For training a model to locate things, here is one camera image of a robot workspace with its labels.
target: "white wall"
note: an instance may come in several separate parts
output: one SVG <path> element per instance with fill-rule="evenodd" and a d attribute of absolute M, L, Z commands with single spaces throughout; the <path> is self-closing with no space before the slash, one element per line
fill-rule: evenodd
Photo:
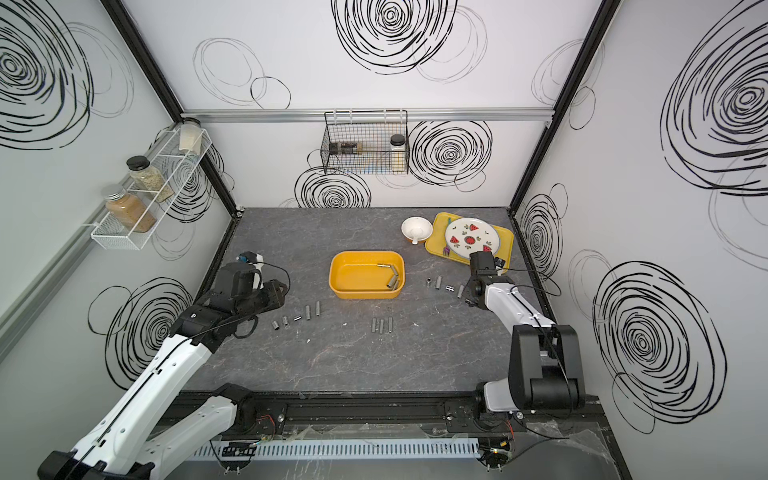
<path fill-rule="evenodd" d="M 126 2 L 187 110 L 545 108 L 554 104 L 599 3 L 418 0 L 401 17 L 397 5 L 404 2 L 238 0 L 215 9 L 200 1 Z M 360 13 L 368 8 L 371 17 Z M 168 41 L 171 24 L 194 27 Z M 590 98 L 580 101 L 591 105 Z M 440 147 L 419 150 L 424 135 L 412 123 L 412 174 L 321 177 L 307 172 L 321 165 L 319 155 L 309 164 L 306 157 L 320 148 L 322 124 L 207 126 L 226 152 L 235 198 L 245 207 L 308 206 L 296 199 L 294 184 L 301 190 L 310 176 L 353 192 L 353 201 L 342 195 L 344 207 L 506 206 L 543 128 L 542 122 L 450 122 L 439 127 L 446 130 Z M 472 142 L 482 149 L 472 150 Z"/>
<path fill-rule="evenodd" d="M 99 2 L 66 0 L 52 2 L 52 7 L 31 2 L 50 18 L 51 25 L 61 29 L 59 39 L 68 47 L 58 51 L 45 47 L 49 30 L 38 23 L 33 22 L 34 27 L 25 23 L 29 18 L 19 13 L 23 4 L 3 2 L 9 8 L 2 16 L 8 21 L 8 32 L 0 36 L 28 35 L 27 52 L 21 46 L 9 49 L 19 65 L 23 58 L 30 61 L 30 69 L 36 61 L 41 64 L 36 75 L 31 70 L 22 75 L 22 68 L 11 71 L 8 67 L 0 76 L 4 130 L 0 134 L 0 192 L 5 205 L 0 209 L 4 272 L 0 276 L 0 311 L 8 308 L 94 211 L 103 200 L 101 188 L 125 176 L 125 160 L 144 153 L 157 131 L 170 123 Z M 72 65 L 65 55 L 70 55 Z M 68 79 L 63 99 L 56 72 L 65 73 Z M 25 80 L 15 83 L 14 74 Z M 25 95 L 31 84 L 42 91 L 53 87 L 54 94 L 35 100 L 36 96 Z M 41 125 L 19 127 L 17 115 L 42 115 Z"/>
<path fill-rule="evenodd" d="M 343 195 L 347 207 L 506 207 L 544 127 L 537 121 L 429 123 L 409 124 L 409 175 L 324 175 L 317 151 L 324 124 L 204 127 L 222 155 L 236 159 L 227 173 L 237 203 L 246 207 L 329 207 L 321 197 L 334 191 L 354 192 Z M 414 134 L 420 131 L 425 134 Z M 434 141 L 423 140 L 428 136 Z M 301 201 L 303 191 L 316 202 Z"/>
<path fill-rule="evenodd" d="M 73 123 L 68 123 L 72 119 L 68 117 L 63 123 L 70 126 L 67 131 L 48 102 L 40 105 L 25 98 L 25 104 L 10 104 L 8 99 L 18 91 L 9 78 L 20 70 L 9 63 L 12 54 L 5 36 L 27 40 L 30 65 L 56 56 L 35 50 L 37 34 L 21 22 L 23 3 L 0 2 L 4 22 L 0 45 L 6 49 L 0 62 L 0 121 L 6 128 L 0 133 L 4 169 L 0 200 L 5 205 L 0 213 L 0 312 L 101 204 L 101 187 L 127 173 L 125 159 L 144 153 L 157 131 L 170 123 L 97 0 L 62 0 L 52 6 L 42 0 L 33 2 L 61 28 L 66 40 L 62 45 L 71 43 L 71 54 L 82 48 L 87 58 L 88 68 L 80 58 L 84 70 L 71 72 L 69 79 L 88 78 L 83 73 L 88 71 L 93 79 L 92 89 L 88 83 L 69 91 L 65 88 L 64 100 L 58 102 L 65 106 L 63 114 L 90 111 L 90 115 Z M 74 31 L 72 36 L 65 33 L 64 22 Z M 93 92 L 89 108 L 66 96 L 85 91 Z M 55 105 L 56 100 L 49 101 Z M 39 114 L 53 120 L 27 132 L 7 131 L 11 115 Z M 56 131 L 64 133 L 51 136 Z M 36 141 L 21 143 L 31 139 Z M 3 478 L 36 478 L 37 467 L 49 452 L 68 451 L 88 433 L 122 395 L 120 387 L 128 386 L 143 369 L 176 315 L 197 294 L 230 217 L 201 171 L 194 175 L 183 192 L 183 197 L 197 198 L 187 205 L 190 215 L 171 211 L 142 251 L 95 246 L 0 363 Z"/>
<path fill-rule="evenodd" d="M 765 476 L 766 22 L 768 2 L 625 2 L 594 117 L 518 212 L 637 480 Z"/>
<path fill-rule="evenodd" d="M 250 86 L 262 76 L 285 85 L 267 81 L 263 108 L 286 107 L 286 88 L 292 108 L 542 106 L 531 91 L 537 68 L 558 47 L 586 35 L 600 2 L 418 0 L 410 2 L 410 16 L 400 16 L 396 2 L 360 0 L 235 0 L 219 2 L 215 10 L 203 0 L 125 3 L 191 110 L 258 108 Z M 386 5 L 397 19 L 387 25 L 387 12 L 374 12 L 380 15 L 371 22 L 366 15 L 343 14 L 345 7 L 351 12 L 360 5 L 365 12 L 368 3 Z M 172 25 L 184 35 L 169 41 Z M 366 42 L 380 55 L 363 53 Z M 561 59 L 565 74 L 565 57 L 572 61 L 575 54 Z M 257 98 L 262 87 L 261 80 L 254 85 Z"/>

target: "black wire basket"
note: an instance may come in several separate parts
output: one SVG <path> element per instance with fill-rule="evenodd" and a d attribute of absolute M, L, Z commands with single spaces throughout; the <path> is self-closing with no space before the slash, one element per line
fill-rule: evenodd
<path fill-rule="evenodd" d="M 335 110 L 326 112 L 325 118 L 320 146 L 325 173 L 408 174 L 408 111 Z M 402 135 L 399 139 L 404 143 L 398 144 L 394 135 Z"/>

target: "red wire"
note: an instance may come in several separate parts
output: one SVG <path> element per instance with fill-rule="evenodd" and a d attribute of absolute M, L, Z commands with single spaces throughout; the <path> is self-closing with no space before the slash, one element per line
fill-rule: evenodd
<path fill-rule="evenodd" d="M 261 417 L 257 417 L 256 418 L 257 421 L 258 420 L 264 420 L 264 419 L 269 419 L 270 422 L 272 422 L 272 436 L 270 437 L 270 440 L 272 440 L 272 439 L 275 438 L 275 433 L 277 432 L 277 427 L 275 426 L 275 421 L 272 420 L 272 416 L 271 415 L 262 415 Z"/>

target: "gray marble countertop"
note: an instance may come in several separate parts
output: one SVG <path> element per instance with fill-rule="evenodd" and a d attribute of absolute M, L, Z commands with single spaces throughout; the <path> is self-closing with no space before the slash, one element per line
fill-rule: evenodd
<path fill-rule="evenodd" d="M 212 390 L 225 382 L 256 391 L 454 392 L 506 377 L 510 334 L 491 312 L 456 298 L 469 267 L 411 245 L 400 224 L 412 216 L 435 219 L 441 211 L 477 217 L 511 229 L 504 208 L 249 208 L 224 262 L 252 250 L 290 272 L 286 304 L 259 316 L 247 339 L 229 338 L 185 389 Z M 394 250 L 406 263 L 406 284 L 392 300 L 341 300 L 328 285 L 331 260 L 344 250 Z M 515 238 L 511 268 L 525 264 Z M 285 273 L 263 268 L 265 280 Z M 455 293 L 433 287 L 437 276 Z M 530 285 L 527 272 L 508 275 Z M 432 286 L 426 286 L 427 277 Z M 531 289 L 523 295 L 539 308 Z M 315 317 L 315 302 L 322 314 Z M 310 305 L 312 319 L 293 322 Z M 288 316 L 290 325 L 283 326 Z M 371 333 L 371 319 L 393 318 L 393 331 Z M 272 320 L 280 324 L 273 330 Z M 243 333 L 250 324 L 240 326 Z"/>

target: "silver jar lid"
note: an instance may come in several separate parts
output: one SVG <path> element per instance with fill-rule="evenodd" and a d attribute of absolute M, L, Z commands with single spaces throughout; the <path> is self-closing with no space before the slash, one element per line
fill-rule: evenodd
<path fill-rule="evenodd" d="M 107 185 L 101 189 L 101 196 L 107 200 L 120 200 L 125 197 L 125 189 L 118 184 Z"/>

